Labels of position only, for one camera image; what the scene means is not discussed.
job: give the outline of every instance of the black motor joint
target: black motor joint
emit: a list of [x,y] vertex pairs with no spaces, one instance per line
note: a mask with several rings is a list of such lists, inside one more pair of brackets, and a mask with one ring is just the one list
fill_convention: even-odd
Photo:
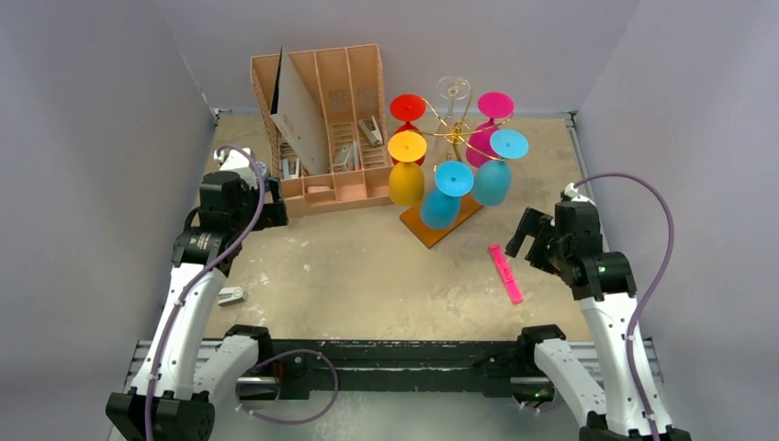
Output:
[[627,258],[604,252],[604,237],[598,209],[589,202],[563,200],[555,205],[552,218],[527,208],[505,252],[516,257],[526,236],[534,238],[525,256],[531,266],[559,276],[576,300],[604,294],[636,293]]

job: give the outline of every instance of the beige table surface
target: beige table surface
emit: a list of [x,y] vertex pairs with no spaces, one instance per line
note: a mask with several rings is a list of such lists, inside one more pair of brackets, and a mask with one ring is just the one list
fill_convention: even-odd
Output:
[[[434,118],[418,122],[421,130],[437,127]],[[390,133],[399,126],[388,125]],[[524,326],[556,323],[569,340],[591,340],[559,279],[509,259],[525,296],[513,305],[487,253],[489,245],[511,239],[526,207],[552,213],[560,190],[580,177],[562,119],[516,119],[507,127],[527,137],[530,153],[511,162],[514,181],[500,207],[482,209],[432,250],[398,219],[405,208],[394,205],[296,218],[255,232],[227,284],[248,289],[248,300],[214,306],[206,335],[222,337],[241,323],[267,326],[275,338],[513,340]],[[258,115],[222,116],[214,147],[224,142],[251,147],[269,161]],[[216,167],[210,161],[207,171]],[[425,175],[430,188],[432,171]]]

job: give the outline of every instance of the silicone wine glass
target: silicone wine glass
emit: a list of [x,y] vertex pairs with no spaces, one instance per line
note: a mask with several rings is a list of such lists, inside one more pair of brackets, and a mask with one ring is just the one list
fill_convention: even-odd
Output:
[[[479,98],[479,111],[484,114],[489,120],[480,124],[474,131],[479,131],[470,135],[469,144],[473,148],[480,152],[486,153],[489,156],[498,156],[492,147],[490,146],[490,138],[494,132],[499,128],[495,126],[495,120],[506,118],[514,113],[514,102],[506,94],[500,92],[488,92]],[[468,162],[476,168],[481,167],[490,157],[479,152],[475,152],[473,149],[468,149],[465,153],[465,157]]]
[[[412,121],[415,121],[424,115],[424,101],[414,94],[398,95],[392,100],[392,103],[389,104],[389,113],[391,113],[395,119],[405,121],[402,126],[395,130],[396,134],[407,130],[419,131],[419,129],[412,124]],[[398,160],[392,158],[392,163],[397,164]],[[424,163],[424,155],[416,160],[416,163],[422,165]]]
[[473,173],[459,161],[446,161],[435,170],[435,188],[420,208],[422,222],[434,230],[449,228],[460,212],[460,198],[473,188]]
[[416,204],[424,197],[424,174],[414,161],[424,156],[427,142],[419,133],[402,131],[392,135],[387,150],[398,161],[389,172],[389,198],[398,205]]
[[[521,158],[530,148],[522,133],[509,129],[494,132],[490,136],[490,146],[504,159]],[[501,205],[511,187],[511,180],[511,168],[506,161],[490,160],[476,172],[471,196],[486,207]]]

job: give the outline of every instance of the pink ruler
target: pink ruler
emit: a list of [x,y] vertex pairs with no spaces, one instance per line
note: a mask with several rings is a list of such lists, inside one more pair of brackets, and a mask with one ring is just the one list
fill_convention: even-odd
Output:
[[490,245],[490,255],[492,256],[492,262],[498,269],[498,274],[501,275],[503,285],[506,287],[506,291],[509,293],[509,298],[512,300],[512,303],[514,305],[522,303],[522,292],[520,292],[519,287],[516,286],[514,274],[511,272],[509,263],[506,262],[506,259],[503,257],[501,246],[497,243],[495,245]]

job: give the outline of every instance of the yellow wine glass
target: yellow wine glass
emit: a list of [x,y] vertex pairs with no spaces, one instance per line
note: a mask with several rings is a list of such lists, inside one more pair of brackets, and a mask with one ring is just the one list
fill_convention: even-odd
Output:
[[398,161],[389,173],[389,198],[398,205],[411,206],[424,197],[424,173],[415,163],[427,152],[427,142],[413,131],[392,135],[389,155]]

